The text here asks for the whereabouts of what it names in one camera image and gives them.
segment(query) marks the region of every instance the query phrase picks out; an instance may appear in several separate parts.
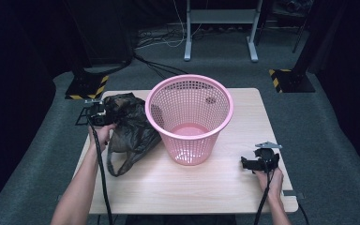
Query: pink basket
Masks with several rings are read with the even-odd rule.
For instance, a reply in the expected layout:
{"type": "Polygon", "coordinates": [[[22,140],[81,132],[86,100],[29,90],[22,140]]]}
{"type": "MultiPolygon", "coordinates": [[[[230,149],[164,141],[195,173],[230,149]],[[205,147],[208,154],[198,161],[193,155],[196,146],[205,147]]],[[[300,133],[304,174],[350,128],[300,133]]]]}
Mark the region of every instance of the pink basket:
{"type": "Polygon", "coordinates": [[[174,161],[198,165],[209,158],[219,132],[230,122],[233,99],[213,79],[180,75],[154,87],[145,113],[174,161]]]}

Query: camera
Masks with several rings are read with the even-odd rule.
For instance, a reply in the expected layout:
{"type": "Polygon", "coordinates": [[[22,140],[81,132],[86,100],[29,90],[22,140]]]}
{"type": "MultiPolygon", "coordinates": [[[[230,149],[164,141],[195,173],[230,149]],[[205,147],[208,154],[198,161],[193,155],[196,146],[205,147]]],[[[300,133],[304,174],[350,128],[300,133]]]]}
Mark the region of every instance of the camera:
{"type": "Polygon", "coordinates": [[[244,169],[269,173],[278,167],[279,154],[274,154],[273,149],[259,148],[254,153],[257,160],[247,160],[245,157],[241,157],[244,169]]]}
{"type": "Polygon", "coordinates": [[[94,102],[94,104],[88,108],[89,120],[93,126],[103,127],[113,123],[113,116],[110,116],[106,111],[106,107],[101,101],[94,102]]]}
{"type": "Polygon", "coordinates": [[[82,109],[75,125],[88,125],[87,121],[83,123],[81,122],[81,119],[84,117],[87,117],[87,120],[96,127],[104,127],[114,122],[114,116],[112,116],[110,112],[106,111],[106,105],[102,100],[86,100],[85,103],[92,103],[92,105],[82,109]]]}

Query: basket rim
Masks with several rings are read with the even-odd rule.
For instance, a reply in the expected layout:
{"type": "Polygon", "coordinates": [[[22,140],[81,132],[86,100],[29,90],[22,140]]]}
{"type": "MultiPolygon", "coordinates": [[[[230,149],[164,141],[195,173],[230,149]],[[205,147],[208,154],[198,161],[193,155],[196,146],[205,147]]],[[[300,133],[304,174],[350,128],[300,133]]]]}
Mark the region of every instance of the basket rim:
{"type": "Polygon", "coordinates": [[[220,132],[222,129],[224,129],[229,123],[231,118],[233,117],[233,97],[230,95],[230,92],[227,90],[226,87],[224,87],[220,82],[203,76],[203,75],[197,75],[197,74],[184,74],[184,75],[177,75],[171,78],[168,78],[160,83],[158,83],[148,94],[147,99],[145,101],[145,114],[147,116],[148,121],[150,122],[150,124],[153,126],[154,129],[156,129],[159,133],[162,133],[166,136],[169,136],[171,138],[174,139],[180,139],[180,140],[199,140],[199,139],[205,139],[207,137],[210,137],[218,132],[220,132]],[[224,119],[224,121],[220,124],[220,126],[218,126],[217,128],[201,134],[201,135],[194,135],[194,136],[185,136],[185,135],[178,135],[178,134],[173,134],[165,129],[163,129],[162,127],[160,127],[155,120],[153,119],[152,115],[151,115],[151,111],[150,111],[150,102],[151,99],[154,97],[154,95],[160,91],[161,89],[165,88],[167,86],[167,84],[170,83],[176,83],[176,82],[181,82],[181,81],[200,81],[200,82],[206,82],[209,83],[213,86],[215,86],[218,90],[220,90],[221,92],[224,93],[225,97],[227,98],[228,102],[229,102],[229,111],[227,113],[226,118],[224,119]]]}

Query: wire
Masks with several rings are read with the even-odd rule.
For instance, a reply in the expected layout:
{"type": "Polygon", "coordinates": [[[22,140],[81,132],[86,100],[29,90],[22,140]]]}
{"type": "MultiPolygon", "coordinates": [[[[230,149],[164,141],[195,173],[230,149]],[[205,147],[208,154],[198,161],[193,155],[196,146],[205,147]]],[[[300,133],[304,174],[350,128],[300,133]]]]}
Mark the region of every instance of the wire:
{"type": "Polygon", "coordinates": [[[303,213],[303,216],[304,216],[304,218],[305,218],[306,224],[309,225],[308,217],[307,217],[306,212],[304,211],[304,208],[302,207],[302,205],[301,205],[301,203],[300,203],[299,201],[297,201],[297,204],[299,205],[299,208],[300,208],[300,210],[301,210],[302,213],[303,213]]]}
{"type": "Polygon", "coordinates": [[[113,215],[111,214],[110,201],[108,199],[108,194],[107,194],[107,184],[106,184],[106,179],[105,179],[103,159],[101,156],[100,143],[98,141],[98,133],[96,132],[95,127],[92,125],[92,122],[90,122],[88,114],[89,114],[89,111],[87,111],[86,119],[87,119],[87,123],[89,124],[90,128],[92,129],[93,137],[94,137],[95,143],[96,143],[97,162],[98,162],[98,166],[100,168],[101,184],[103,186],[104,202],[105,202],[106,208],[107,208],[108,220],[109,220],[110,224],[113,225],[113,215]]]}
{"type": "Polygon", "coordinates": [[[139,41],[138,47],[135,49],[139,50],[139,49],[146,48],[146,47],[149,47],[152,45],[182,41],[182,40],[169,41],[170,38],[176,38],[178,33],[177,33],[176,29],[169,31],[168,25],[167,25],[167,30],[168,30],[167,34],[158,35],[158,36],[153,36],[151,31],[141,32],[139,34],[139,37],[141,38],[141,40],[139,41]],[[156,41],[156,40],[164,40],[164,42],[154,43],[154,41],[156,41]]]}
{"type": "MultiPolygon", "coordinates": [[[[97,225],[100,225],[100,218],[101,218],[101,215],[98,215],[97,216],[97,225]]],[[[117,218],[118,218],[118,215],[115,215],[115,218],[113,219],[112,225],[115,224],[115,221],[116,221],[117,218]]]]}
{"type": "MultiPolygon", "coordinates": [[[[208,5],[209,5],[209,0],[206,0],[205,9],[207,9],[207,6],[208,6],[208,5]]],[[[193,38],[194,38],[195,33],[197,33],[197,32],[200,30],[201,26],[202,26],[202,23],[200,23],[200,25],[198,26],[198,28],[195,29],[194,33],[192,33],[191,36],[192,36],[193,38]]]]}
{"type": "Polygon", "coordinates": [[[265,167],[264,172],[267,174],[267,187],[265,188],[264,194],[262,195],[262,200],[260,201],[259,209],[257,210],[256,216],[255,216],[254,225],[259,224],[260,214],[262,213],[262,209],[263,209],[265,200],[267,199],[268,191],[270,190],[270,184],[271,184],[271,181],[273,180],[274,171],[275,171],[275,170],[273,170],[273,173],[270,178],[267,163],[265,160],[263,162],[264,162],[264,167],[265,167]]]}
{"type": "Polygon", "coordinates": [[[181,39],[181,41],[177,44],[177,45],[175,45],[175,46],[171,46],[171,45],[169,45],[170,47],[178,47],[181,43],[183,43],[183,41],[184,41],[184,36],[185,36],[185,31],[184,31],[184,25],[183,25],[183,22],[181,21],[181,18],[180,18],[180,14],[179,14],[179,11],[177,10],[177,5],[176,5],[176,2],[173,0],[173,5],[174,5],[174,9],[176,10],[176,14],[177,14],[177,18],[179,19],[179,21],[180,21],[180,24],[181,24],[181,29],[182,29],[182,31],[183,31],[183,36],[182,36],[182,39],[181,39]]]}
{"type": "Polygon", "coordinates": [[[167,79],[167,77],[165,77],[159,70],[171,73],[173,75],[188,74],[187,72],[185,72],[184,70],[182,70],[180,68],[170,67],[170,66],[166,66],[163,64],[147,61],[147,60],[143,59],[141,56],[137,55],[136,53],[134,53],[134,58],[145,63],[149,68],[154,70],[156,72],[156,74],[159,75],[163,80],[167,79]]]}

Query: wooden table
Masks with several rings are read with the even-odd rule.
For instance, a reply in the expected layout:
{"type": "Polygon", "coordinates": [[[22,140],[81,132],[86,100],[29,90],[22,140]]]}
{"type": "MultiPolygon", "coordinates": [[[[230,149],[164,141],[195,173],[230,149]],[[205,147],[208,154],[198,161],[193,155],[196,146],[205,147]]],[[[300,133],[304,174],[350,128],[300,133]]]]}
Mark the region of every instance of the wooden table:
{"type": "MultiPolygon", "coordinates": [[[[240,157],[256,159],[256,143],[276,143],[257,89],[229,89],[234,103],[232,120],[218,135],[212,155],[197,166],[182,166],[167,154],[163,143],[119,177],[106,172],[108,196],[114,214],[244,214],[256,213],[262,199],[257,177],[242,169],[240,157]]],[[[103,97],[133,92],[146,99],[149,91],[109,91],[103,97]]],[[[80,166],[89,145],[82,150],[80,166]]],[[[103,152],[105,163],[107,151],[103,152]]],[[[125,156],[115,155],[122,165],[125,156]]],[[[283,189],[293,190],[283,158],[283,189]]],[[[282,196],[286,212],[298,209],[294,196],[282,196]]],[[[263,211],[269,211],[266,204],[263,211]]],[[[90,214],[105,214],[100,173],[90,214]]]]}

